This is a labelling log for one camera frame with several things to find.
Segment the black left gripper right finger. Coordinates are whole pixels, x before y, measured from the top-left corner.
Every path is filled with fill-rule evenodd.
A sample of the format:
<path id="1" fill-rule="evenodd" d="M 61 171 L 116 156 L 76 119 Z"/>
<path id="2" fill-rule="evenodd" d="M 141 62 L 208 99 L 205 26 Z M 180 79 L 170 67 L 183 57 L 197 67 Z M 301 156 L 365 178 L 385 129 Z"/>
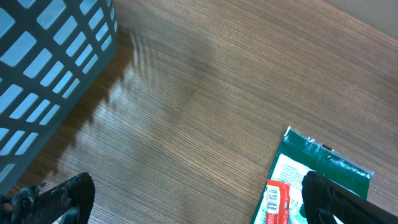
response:
<path id="1" fill-rule="evenodd" d="M 302 198 L 308 224 L 397 224 L 396 215 L 314 171 L 303 178 Z"/>

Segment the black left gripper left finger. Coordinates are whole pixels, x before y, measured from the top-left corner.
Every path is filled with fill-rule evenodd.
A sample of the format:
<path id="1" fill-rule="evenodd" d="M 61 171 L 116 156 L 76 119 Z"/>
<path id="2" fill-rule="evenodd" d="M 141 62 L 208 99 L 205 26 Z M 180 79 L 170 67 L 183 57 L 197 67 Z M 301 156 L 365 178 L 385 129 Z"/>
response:
<path id="1" fill-rule="evenodd" d="M 40 193 L 44 186 L 23 187 L 13 197 L 1 195 L 1 223 L 88 223 L 95 200 L 89 173 L 82 172 Z"/>

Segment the red stick sachet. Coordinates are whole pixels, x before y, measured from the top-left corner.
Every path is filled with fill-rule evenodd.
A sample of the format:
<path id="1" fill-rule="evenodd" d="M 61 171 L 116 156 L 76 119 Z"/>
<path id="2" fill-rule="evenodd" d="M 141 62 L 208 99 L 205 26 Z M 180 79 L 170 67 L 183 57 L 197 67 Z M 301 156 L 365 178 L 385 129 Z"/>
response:
<path id="1" fill-rule="evenodd" d="M 268 180 L 266 224 L 289 224 L 290 184 Z"/>

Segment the green packaged goods bag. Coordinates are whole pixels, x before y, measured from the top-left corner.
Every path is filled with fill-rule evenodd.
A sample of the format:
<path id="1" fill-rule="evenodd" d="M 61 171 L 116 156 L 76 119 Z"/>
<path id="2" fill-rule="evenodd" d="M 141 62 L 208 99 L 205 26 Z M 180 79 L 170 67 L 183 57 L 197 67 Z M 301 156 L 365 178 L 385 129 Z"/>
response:
<path id="1" fill-rule="evenodd" d="M 325 147 L 315 139 L 288 128 L 267 180 L 290 184 L 289 223 L 307 223 L 303 207 L 302 181 L 310 171 L 317 172 L 365 200 L 374 174 L 372 170 Z M 266 223 L 266 189 L 265 186 L 252 223 Z"/>

